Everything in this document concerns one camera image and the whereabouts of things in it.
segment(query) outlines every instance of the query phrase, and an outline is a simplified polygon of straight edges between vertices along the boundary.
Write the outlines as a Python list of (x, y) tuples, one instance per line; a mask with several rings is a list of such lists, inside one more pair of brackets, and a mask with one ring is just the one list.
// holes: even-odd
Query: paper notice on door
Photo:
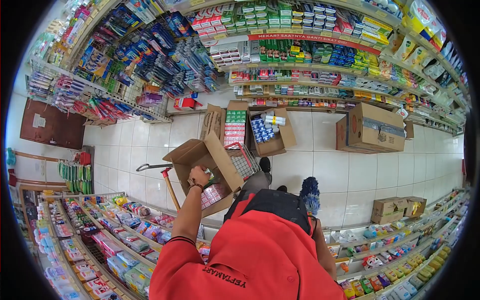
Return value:
[(38, 128), (40, 127), (45, 127), (45, 123), (47, 122), (47, 119), (42, 118), (39, 114), (35, 114), (33, 116), (33, 127)]

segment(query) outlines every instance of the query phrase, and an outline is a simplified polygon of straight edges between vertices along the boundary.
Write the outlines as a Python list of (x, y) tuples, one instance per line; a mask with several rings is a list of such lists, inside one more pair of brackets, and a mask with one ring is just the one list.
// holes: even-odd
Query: man's arm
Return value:
[[(336, 280), (336, 266), (335, 259), (330, 253), (330, 250), (327, 247), (325, 242), (324, 233), (322, 231), (322, 225), (320, 224), (319, 219), (315, 219), (316, 229), (313, 232), (313, 239), (315, 240), (315, 248), (317, 250), (317, 258), (320, 265), (327, 271), (327, 273), (332, 277), (333, 280)], [(312, 219), (312, 226), (315, 227), (315, 223)]]
[[(209, 179), (210, 176), (205, 174), (203, 168), (200, 166), (194, 167), (190, 172), (189, 181), (191, 182), (204, 186), (208, 183)], [(172, 238), (183, 236), (196, 242), (201, 218), (202, 188), (195, 185), (190, 188), (187, 198), (183, 202), (179, 214), (175, 219), (172, 229)]]

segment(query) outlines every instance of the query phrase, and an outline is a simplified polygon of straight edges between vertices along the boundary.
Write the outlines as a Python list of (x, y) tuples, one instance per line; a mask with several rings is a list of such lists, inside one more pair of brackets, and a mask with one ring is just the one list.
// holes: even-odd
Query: red polo shirt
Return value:
[(240, 216), (249, 200), (213, 238), (207, 265), (188, 238), (174, 237), (162, 248), (150, 300), (346, 299), (318, 263), (311, 236), (272, 213)]

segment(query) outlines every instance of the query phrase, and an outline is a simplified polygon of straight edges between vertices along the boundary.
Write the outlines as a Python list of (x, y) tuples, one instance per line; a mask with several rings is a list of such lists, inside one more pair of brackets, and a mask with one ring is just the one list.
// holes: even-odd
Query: blue feather duster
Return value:
[(308, 177), (301, 185), (300, 198), (305, 202), (307, 213), (316, 216), (320, 209), (320, 192), (315, 177)]

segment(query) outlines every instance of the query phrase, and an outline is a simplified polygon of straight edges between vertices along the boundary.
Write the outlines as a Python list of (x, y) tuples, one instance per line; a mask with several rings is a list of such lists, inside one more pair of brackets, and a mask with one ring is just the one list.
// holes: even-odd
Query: person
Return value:
[(195, 243), (209, 175), (190, 172), (189, 193), (150, 280), (150, 300), (346, 299), (320, 220), (285, 186), (269, 190), (270, 161), (244, 184), (205, 264)]

